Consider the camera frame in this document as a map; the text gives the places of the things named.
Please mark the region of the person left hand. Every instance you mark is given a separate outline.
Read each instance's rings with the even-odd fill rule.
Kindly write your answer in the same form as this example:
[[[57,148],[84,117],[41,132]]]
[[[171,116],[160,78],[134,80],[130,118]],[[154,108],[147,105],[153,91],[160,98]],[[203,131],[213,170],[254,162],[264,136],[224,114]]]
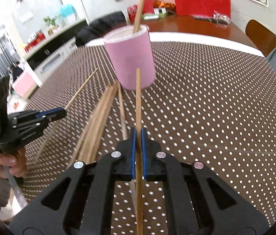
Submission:
[[[9,168],[12,176],[24,177],[27,170],[25,147],[20,148],[17,154],[0,153],[0,178],[7,179],[4,167]]]

